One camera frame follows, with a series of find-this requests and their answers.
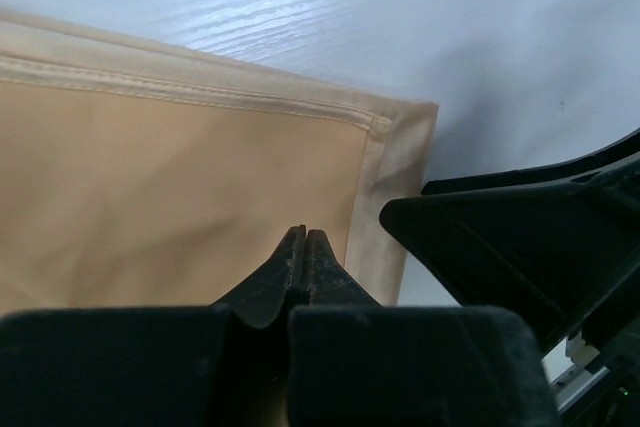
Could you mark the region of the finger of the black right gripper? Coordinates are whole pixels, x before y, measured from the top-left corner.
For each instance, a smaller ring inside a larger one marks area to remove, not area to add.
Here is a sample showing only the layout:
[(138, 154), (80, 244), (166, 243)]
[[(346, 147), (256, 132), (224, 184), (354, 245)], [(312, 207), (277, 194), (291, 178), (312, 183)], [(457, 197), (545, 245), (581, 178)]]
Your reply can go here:
[(518, 314), (540, 344), (609, 342), (639, 313), (639, 170), (397, 199), (382, 226), (463, 305)]
[(438, 195), (573, 179), (627, 160), (638, 152), (639, 130), (636, 129), (602, 149), (572, 160), (506, 172), (432, 180), (425, 184), (421, 194)]

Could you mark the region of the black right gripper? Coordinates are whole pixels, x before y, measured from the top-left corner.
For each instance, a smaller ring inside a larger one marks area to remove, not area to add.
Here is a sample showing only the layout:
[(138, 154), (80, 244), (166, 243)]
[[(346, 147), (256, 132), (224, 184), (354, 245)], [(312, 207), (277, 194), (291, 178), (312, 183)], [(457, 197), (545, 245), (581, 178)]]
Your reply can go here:
[(639, 424), (639, 302), (610, 301), (585, 322), (583, 339), (598, 355), (592, 382), (561, 410), (564, 426)]

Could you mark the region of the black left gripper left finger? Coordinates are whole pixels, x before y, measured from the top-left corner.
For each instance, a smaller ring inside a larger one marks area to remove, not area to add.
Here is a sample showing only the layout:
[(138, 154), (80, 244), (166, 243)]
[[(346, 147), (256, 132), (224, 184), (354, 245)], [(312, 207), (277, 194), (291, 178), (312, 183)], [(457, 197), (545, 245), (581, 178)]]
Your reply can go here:
[(253, 274), (196, 307), (29, 310), (1, 319), (5, 426), (283, 426), (291, 228)]

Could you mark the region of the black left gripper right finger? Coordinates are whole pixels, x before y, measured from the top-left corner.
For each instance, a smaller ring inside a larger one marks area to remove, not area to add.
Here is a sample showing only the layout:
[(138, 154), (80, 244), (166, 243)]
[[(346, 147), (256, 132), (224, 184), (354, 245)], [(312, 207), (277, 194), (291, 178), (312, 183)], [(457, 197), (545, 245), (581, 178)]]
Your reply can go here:
[(497, 307), (382, 307), (308, 234), (288, 321), (293, 426), (554, 426), (537, 341)]

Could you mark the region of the beige cloth napkin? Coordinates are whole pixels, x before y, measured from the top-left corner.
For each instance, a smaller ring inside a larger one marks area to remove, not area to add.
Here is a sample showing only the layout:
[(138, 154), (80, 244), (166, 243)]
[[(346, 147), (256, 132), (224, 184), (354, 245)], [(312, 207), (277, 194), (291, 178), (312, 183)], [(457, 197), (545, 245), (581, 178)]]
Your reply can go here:
[(213, 302), (299, 224), (391, 305), (437, 112), (3, 11), (1, 309)]

